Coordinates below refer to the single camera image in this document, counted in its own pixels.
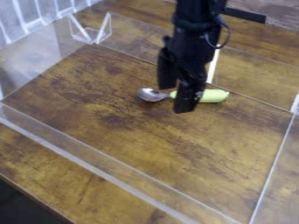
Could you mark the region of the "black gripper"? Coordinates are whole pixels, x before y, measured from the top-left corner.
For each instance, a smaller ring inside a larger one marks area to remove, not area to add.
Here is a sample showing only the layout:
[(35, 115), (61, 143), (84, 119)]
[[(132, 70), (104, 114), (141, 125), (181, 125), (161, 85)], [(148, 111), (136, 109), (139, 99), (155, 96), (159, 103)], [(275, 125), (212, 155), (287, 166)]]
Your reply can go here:
[(157, 87), (176, 87), (173, 112), (192, 112), (205, 90), (205, 66), (220, 45), (221, 28), (228, 28), (221, 14), (227, 0), (176, 0), (172, 14), (172, 36), (163, 38), (157, 57)]

